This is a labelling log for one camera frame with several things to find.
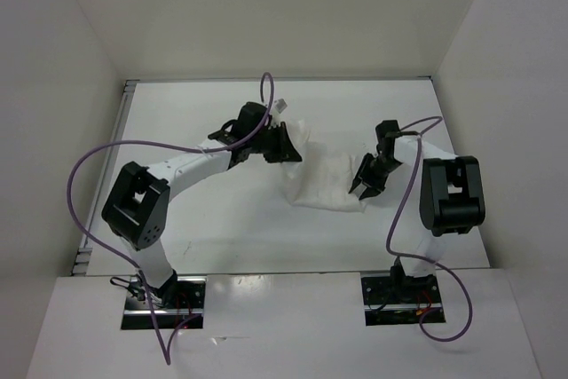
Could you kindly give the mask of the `white pleated skirt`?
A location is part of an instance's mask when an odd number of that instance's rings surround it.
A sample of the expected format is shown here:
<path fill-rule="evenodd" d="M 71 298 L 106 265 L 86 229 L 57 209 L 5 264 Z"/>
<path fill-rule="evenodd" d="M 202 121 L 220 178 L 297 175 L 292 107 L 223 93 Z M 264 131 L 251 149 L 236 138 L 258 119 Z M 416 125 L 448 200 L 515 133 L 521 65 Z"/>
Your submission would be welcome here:
<path fill-rule="evenodd" d="M 292 147 L 302 157 L 300 162 L 280 165 L 280 190 L 288 204 L 343 213 L 364 212 L 367 204 L 349 192 L 360 158 L 312 141 L 311 130 L 303 120 L 289 122 L 287 128 Z"/>

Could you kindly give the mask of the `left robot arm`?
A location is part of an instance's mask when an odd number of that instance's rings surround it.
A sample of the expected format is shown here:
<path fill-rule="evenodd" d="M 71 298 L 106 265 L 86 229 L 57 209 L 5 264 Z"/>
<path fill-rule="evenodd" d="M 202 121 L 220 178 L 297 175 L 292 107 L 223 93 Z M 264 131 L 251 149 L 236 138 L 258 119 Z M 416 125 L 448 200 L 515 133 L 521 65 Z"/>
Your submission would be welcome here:
<path fill-rule="evenodd" d="M 285 122 L 263 127 L 234 149 L 233 129 L 218 130 L 191 153 L 151 165 L 124 164 L 102 209 L 102 218 L 127 247 L 138 274 L 146 279 L 145 296 L 156 307 L 171 305 L 178 275 L 161 243 L 170 202 L 185 190 L 261 154 L 268 163 L 303 160 L 297 148 L 297 127 Z"/>

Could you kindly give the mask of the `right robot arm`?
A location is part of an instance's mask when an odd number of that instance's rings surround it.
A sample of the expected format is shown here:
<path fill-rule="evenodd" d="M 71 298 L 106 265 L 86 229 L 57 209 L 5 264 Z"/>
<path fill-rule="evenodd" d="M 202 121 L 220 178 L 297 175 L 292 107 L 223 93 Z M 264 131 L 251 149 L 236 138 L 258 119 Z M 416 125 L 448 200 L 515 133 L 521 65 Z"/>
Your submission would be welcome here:
<path fill-rule="evenodd" d="M 466 234 L 485 220 L 485 199 L 479 161 L 458 156 L 422 140 L 416 132 L 389 132 L 378 138 L 376 153 L 367 153 L 351 182 L 360 200 L 384 192 L 388 177 L 401 165 L 413 168 L 420 183 L 419 217 L 429 236 L 410 257 L 396 255 L 402 271 L 389 280 L 389 291 L 400 302 L 420 291 L 418 279 L 432 275 L 448 246 L 449 234 Z"/>

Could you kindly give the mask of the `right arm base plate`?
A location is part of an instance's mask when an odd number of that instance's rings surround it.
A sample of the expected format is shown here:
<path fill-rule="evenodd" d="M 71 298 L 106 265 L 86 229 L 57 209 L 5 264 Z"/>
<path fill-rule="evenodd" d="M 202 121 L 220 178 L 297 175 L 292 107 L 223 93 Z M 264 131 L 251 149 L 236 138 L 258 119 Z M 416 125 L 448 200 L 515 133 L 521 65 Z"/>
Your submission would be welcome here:
<path fill-rule="evenodd" d="M 386 275 L 362 276 L 361 289 L 367 327 L 445 323 L 442 298 L 435 276 L 417 284 L 396 288 Z"/>

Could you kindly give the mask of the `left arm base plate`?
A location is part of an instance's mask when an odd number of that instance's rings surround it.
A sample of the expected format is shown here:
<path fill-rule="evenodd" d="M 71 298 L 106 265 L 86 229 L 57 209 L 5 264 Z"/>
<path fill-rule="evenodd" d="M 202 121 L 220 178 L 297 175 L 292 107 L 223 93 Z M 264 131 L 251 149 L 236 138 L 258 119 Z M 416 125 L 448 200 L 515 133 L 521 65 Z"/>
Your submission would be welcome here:
<path fill-rule="evenodd" d="M 153 322 L 146 292 L 138 276 L 112 277 L 113 286 L 126 291 L 122 312 L 121 330 L 149 330 Z M 159 329 L 202 329 L 207 278 L 205 276 L 180 276 L 174 295 L 162 302 L 153 296 L 154 313 Z"/>

